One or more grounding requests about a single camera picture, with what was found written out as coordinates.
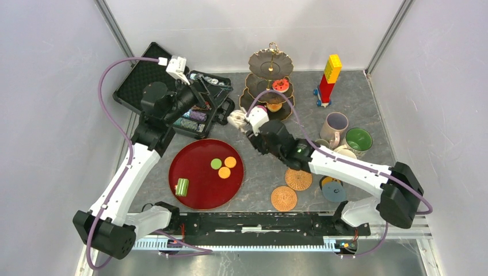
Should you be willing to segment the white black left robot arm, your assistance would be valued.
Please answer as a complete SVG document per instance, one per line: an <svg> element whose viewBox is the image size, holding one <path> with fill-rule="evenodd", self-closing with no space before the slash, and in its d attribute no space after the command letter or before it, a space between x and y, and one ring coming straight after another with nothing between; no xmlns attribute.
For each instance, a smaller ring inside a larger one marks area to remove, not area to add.
<svg viewBox="0 0 488 276"><path fill-rule="evenodd" d="M135 242L156 230L176 233L181 219L169 205L157 204L133 217L129 207L148 173L165 153L174 137L173 124L194 106L216 111L231 86L215 76L191 73L189 84L171 91L162 82L141 90L139 124L128 140L126 163L87 212L77 211L73 224L87 249L110 258L123 259Z"/></svg>

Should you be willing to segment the red frosted donut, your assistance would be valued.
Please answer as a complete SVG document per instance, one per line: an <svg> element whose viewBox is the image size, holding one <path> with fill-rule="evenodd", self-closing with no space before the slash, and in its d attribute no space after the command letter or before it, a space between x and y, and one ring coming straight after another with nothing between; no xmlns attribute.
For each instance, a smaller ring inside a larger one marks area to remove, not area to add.
<svg viewBox="0 0 488 276"><path fill-rule="evenodd" d="M287 78L279 79L273 82L272 88L280 93L285 93L289 90L290 83Z"/></svg>

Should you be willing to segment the white chocolate striped donut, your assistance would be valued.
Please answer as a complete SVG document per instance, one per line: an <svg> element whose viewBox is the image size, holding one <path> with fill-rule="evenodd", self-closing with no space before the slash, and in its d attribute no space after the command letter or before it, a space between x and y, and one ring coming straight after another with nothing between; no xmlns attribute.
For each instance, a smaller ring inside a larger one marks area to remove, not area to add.
<svg viewBox="0 0 488 276"><path fill-rule="evenodd" d="M247 121L246 116L234 116L233 111L227 116L227 121Z"/></svg>

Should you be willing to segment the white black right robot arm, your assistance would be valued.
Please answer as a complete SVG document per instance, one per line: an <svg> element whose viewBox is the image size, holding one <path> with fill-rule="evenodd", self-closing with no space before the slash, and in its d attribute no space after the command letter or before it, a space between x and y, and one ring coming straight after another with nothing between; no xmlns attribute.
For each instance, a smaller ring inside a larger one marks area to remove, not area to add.
<svg viewBox="0 0 488 276"><path fill-rule="evenodd" d="M346 235L365 223L385 221L409 229L424 202L424 190L412 169L401 162L386 166L338 154L310 139L293 137L280 120L270 120L263 108L234 110L227 121L246 135L261 154L272 154L288 168L336 178L369 193L337 208L333 229Z"/></svg>

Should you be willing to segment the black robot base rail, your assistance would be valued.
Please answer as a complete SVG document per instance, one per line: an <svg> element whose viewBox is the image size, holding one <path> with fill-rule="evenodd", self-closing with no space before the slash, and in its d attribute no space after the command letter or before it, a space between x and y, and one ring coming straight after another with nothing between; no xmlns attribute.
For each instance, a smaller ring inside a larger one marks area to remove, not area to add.
<svg viewBox="0 0 488 276"><path fill-rule="evenodd" d="M164 231L194 246L318 246L324 237L371 235L369 224L351 227L328 212L179 213Z"/></svg>

